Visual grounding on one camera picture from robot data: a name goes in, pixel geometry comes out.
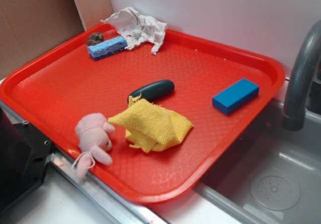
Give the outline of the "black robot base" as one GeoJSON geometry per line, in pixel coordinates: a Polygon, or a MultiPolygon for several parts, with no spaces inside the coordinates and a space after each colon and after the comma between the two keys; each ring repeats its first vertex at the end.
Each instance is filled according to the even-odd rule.
{"type": "Polygon", "coordinates": [[[31,123],[13,124],[1,109],[1,214],[43,183],[52,141],[31,123]]]}

